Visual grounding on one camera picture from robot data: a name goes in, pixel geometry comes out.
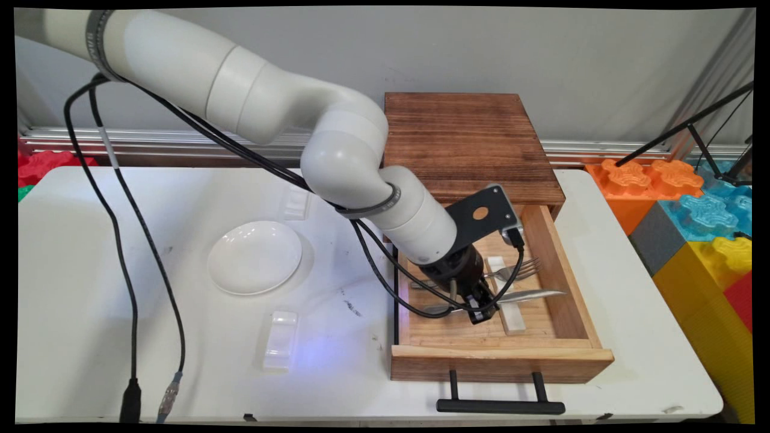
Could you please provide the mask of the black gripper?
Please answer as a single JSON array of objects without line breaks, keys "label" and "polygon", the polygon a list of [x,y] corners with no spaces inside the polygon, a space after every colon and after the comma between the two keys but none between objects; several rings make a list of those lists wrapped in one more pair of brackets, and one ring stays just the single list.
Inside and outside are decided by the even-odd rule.
[{"label": "black gripper", "polygon": [[478,325],[491,320],[499,310],[493,304],[494,295],[483,277],[484,262],[473,245],[448,255],[430,266],[430,279],[442,290],[451,291],[451,282],[457,286],[457,296],[465,299],[470,323]]}]

